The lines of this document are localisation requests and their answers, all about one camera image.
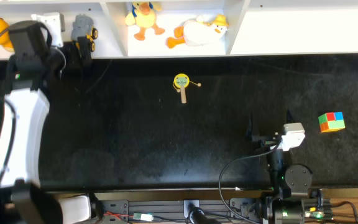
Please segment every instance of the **toy wheel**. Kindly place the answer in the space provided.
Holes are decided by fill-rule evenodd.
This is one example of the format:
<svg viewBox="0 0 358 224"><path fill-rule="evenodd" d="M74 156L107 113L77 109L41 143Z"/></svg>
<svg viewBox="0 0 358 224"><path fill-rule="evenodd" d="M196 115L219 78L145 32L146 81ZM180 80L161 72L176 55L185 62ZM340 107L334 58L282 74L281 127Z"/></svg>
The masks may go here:
<svg viewBox="0 0 358 224"><path fill-rule="evenodd" d="M99 32L96 28L92 29L92 39L96 40L99 36Z"/></svg>
<svg viewBox="0 0 358 224"><path fill-rule="evenodd" d="M96 50L96 44L94 44L93 41L91 41L91 52L94 52Z"/></svg>

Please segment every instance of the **black tabletop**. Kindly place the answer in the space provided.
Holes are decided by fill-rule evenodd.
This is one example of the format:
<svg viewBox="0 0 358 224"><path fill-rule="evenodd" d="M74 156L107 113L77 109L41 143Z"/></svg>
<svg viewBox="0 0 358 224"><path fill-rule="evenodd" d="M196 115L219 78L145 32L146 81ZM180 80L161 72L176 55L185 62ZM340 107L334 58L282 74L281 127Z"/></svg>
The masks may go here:
<svg viewBox="0 0 358 224"><path fill-rule="evenodd" d="M178 73L201 83L186 88L187 104L172 87ZM313 171L313 186L358 187L358 54L95 60L90 74L49 83L45 189L217 187L226 163L258 153L244 138L250 114L273 134L287 110L306 131L290 157ZM318 116L337 111L346 129L320 133ZM226 187L269 183L265 157L223 177Z"/></svg>

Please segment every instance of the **blue square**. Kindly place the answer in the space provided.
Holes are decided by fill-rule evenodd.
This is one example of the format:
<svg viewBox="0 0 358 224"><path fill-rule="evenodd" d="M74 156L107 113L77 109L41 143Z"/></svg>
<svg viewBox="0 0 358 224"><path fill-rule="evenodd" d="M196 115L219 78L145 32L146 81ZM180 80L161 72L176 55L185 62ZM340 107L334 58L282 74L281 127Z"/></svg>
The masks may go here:
<svg viewBox="0 0 358 224"><path fill-rule="evenodd" d="M334 115L335 115L335 120L336 120L336 121L338 121L338 120L343 120L343 114L342 114L342 112L335 112Z"/></svg>

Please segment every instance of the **rubik's cube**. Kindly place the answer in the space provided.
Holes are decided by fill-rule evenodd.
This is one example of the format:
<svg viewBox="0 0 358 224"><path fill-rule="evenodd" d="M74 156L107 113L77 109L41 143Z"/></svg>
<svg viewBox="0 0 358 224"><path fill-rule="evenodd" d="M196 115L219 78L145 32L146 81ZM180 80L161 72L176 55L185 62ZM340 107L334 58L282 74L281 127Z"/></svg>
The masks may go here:
<svg viewBox="0 0 358 224"><path fill-rule="evenodd" d="M345 128L342 112L326 113L318 117L322 133L339 131Z"/></svg>

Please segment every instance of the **wooden handle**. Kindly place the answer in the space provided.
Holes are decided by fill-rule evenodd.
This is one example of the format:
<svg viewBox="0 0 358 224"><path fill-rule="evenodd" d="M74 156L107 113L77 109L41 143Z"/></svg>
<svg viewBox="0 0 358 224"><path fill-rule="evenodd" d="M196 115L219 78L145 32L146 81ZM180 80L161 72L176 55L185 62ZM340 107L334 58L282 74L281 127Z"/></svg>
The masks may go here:
<svg viewBox="0 0 358 224"><path fill-rule="evenodd" d="M181 98L181 103L187 103L187 102L186 102L185 87L184 87L183 85L180 86L180 98Z"/></svg>

